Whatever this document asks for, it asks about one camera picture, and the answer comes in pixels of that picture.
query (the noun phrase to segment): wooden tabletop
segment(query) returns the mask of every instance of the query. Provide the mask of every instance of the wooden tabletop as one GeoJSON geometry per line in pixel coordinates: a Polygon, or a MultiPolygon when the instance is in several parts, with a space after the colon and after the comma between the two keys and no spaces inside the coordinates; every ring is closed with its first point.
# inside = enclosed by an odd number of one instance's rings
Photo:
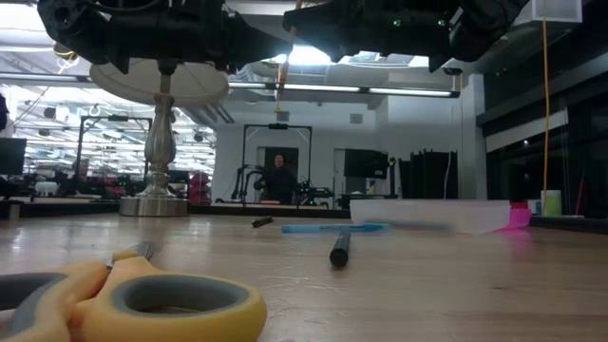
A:
{"type": "Polygon", "coordinates": [[[353,234],[333,270],[333,234],[282,235],[276,218],[95,215],[0,223],[0,273],[108,257],[142,240],[159,268],[258,287],[260,341],[605,341],[608,237],[531,228],[477,237],[393,228],[353,234]]]}

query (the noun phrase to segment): yellow scissor handle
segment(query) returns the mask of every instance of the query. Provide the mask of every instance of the yellow scissor handle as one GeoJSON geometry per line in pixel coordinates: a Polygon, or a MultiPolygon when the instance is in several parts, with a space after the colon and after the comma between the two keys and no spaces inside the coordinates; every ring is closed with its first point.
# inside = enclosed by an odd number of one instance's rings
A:
{"type": "Polygon", "coordinates": [[[77,314],[85,342],[257,341],[266,305],[251,286],[165,272],[132,257],[114,264],[104,287],[77,314]],[[150,312],[170,307],[191,312],[150,312]]]}
{"type": "Polygon", "coordinates": [[[8,327],[0,332],[6,342],[69,342],[68,321],[79,301],[91,298],[104,285],[105,263],[85,261],[43,273],[3,275],[0,300],[16,307],[8,327]]]}

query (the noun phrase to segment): pink object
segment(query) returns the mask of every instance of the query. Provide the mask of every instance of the pink object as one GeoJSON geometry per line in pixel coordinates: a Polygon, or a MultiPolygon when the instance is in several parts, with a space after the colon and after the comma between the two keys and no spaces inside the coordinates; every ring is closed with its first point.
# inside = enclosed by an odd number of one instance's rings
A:
{"type": "Polygon", "coordinates": [[[532,212],[530,209],[511,208],[511,217],[509,224],[503,229],[520,229],[525,228],[530,224],[532,212]]]}

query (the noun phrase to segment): computer monitor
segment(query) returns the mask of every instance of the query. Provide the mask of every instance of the computer monitor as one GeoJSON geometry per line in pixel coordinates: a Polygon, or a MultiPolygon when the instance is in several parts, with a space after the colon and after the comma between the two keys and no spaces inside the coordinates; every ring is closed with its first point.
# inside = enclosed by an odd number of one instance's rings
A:
{"type": "Polygon", "coordinates": [[[385,180],[389,168],[389,153],[347,149],[344,154],[344,177],[385,180]]]}
{"type": "Polygon", "coordinates": [[[28,140],[0,138],[0,175],[22,175],[28,140]]]}

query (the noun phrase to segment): white lamp shade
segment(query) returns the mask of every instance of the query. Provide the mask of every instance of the white lamp shade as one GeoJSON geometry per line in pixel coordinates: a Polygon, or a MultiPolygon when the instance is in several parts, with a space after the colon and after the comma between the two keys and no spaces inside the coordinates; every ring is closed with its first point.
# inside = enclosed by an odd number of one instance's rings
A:
{"type": "MultiPolygon", "coordinates": [[[[126,75],[111,64],[92,66],[90,76],[101,89],[140,104],[153,105],[154,94],[161,89],[155,60],[131,59],[126,75]]],[[[171,76],[174,106],[214,104],[226,96],[228,89],[226,74],[207,64],[179,64],[171,76]]]]}

